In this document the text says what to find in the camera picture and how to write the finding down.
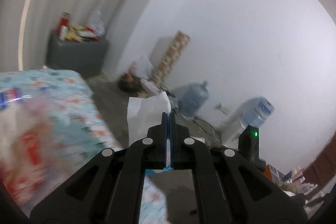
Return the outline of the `floral blue bed sheet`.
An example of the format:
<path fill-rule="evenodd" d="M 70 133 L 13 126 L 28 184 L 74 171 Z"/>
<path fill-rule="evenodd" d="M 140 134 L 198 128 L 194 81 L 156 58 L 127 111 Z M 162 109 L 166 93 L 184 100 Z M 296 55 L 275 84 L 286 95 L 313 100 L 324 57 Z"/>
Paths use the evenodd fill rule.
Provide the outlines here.
<path fill-rule="evenodd" d="M 33 208 L 106 148 L 123 150 L 74 71 L 1 74 L 1 92 L 23 99 L 1 110 L 1 183 L 15 223 L 33 223 Z"/>

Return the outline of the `white tissue paper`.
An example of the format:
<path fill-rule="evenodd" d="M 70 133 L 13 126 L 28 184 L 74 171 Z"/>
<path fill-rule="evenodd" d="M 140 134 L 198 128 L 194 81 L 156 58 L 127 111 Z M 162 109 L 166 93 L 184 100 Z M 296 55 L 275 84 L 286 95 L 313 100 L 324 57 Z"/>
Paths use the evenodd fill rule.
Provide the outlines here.
<path fill-rule="evenodd" d="M 149 98 L 130 97 L 127 106 L 129 146 L 147 136 L 150 127 L 161 124 L 162 114 L 170 114 L 171 104 L 166 92 Z"/>

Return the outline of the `water dispenser with jug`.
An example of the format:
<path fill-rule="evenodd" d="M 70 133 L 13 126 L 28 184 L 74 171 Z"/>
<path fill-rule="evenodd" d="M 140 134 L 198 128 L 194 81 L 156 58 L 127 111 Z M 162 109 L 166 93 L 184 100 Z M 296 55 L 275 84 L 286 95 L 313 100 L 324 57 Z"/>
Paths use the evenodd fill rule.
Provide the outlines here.
<path fill-rule="evenodd" d="M 252 126 L 259 128 L 274 112 L 274 106 L 265 97 L 256 97 L 244 102 L 219 129 L 220 142 L 230 148 L 238 147 L 238 138 Z"/>

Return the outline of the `blue water jug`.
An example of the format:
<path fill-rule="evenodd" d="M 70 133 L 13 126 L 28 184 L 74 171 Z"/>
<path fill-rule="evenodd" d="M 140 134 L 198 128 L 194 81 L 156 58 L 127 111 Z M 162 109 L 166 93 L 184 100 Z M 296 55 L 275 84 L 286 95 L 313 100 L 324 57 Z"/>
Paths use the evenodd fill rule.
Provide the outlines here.
<path fill-rule="evenodd" d="M 202 83 L 190 83 L 187 85 L 186 91 L 178 100 L 178 108 L 183 117 L 192 119 L 197 114 L 209 98 L 207 85 L 208 82 L 206 80 Z"/>

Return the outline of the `Pepsi plastic bottle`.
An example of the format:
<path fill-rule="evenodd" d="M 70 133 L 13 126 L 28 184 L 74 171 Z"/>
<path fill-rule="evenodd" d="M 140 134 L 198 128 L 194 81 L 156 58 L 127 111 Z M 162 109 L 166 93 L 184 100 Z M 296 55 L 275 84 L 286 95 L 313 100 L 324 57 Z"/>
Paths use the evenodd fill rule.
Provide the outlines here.
<path fill-rule="evenodd" d="M 9 107 L 11 103 L 20 102 L 23 99 L 23 92 L 19 88 L 10 89 L 0 94 L 0 108 L 1 110 Z"/>

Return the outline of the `red bottle on cabinet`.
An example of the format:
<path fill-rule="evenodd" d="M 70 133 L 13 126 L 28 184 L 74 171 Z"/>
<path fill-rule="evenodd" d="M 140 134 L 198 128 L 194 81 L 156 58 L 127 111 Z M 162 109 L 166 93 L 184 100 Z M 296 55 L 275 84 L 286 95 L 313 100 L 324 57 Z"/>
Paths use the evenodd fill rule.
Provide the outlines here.
<path fill-rule="evenodd" d="M 61 30 L 62 26 L 66 26 L 66 27 L 69 26 L 70 18 L 71 18 L 71 15 L 68 12 L 63 12 L 62 13 L 62 15 L 60 17 L 60 20 L 59 20 L 59 23 L 58 23 L 58 26 L 56 28 L 56 34 L 57 35 L 60 34 L 60 30 Z"/>

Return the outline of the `grey storage cabinet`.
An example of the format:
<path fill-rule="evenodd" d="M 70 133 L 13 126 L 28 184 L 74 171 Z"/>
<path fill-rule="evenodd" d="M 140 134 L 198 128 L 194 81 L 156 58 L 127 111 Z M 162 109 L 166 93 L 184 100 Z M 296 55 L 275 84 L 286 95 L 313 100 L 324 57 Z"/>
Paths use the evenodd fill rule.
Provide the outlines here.
<path fill-rule="evenodd" d="M 87 79 L 100 74 L 109 42 L 71 42 L 60 40 L 55 33 L 50 34 L 46 65 L 52 69 L 71 70 Z"/>

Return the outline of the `floor trash pile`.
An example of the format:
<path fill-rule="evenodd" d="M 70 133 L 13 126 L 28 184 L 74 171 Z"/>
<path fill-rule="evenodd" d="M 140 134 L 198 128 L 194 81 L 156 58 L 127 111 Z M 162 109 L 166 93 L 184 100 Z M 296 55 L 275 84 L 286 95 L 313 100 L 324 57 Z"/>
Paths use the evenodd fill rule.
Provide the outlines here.
<path fill-rule="evenodd" d="M 161 94 L 162 90 L 150 79 L 153 69 L 150 60 L 140 56 L 118 80 L 119 89 L 126 93 L 137 94 L 141 98 Z"/>

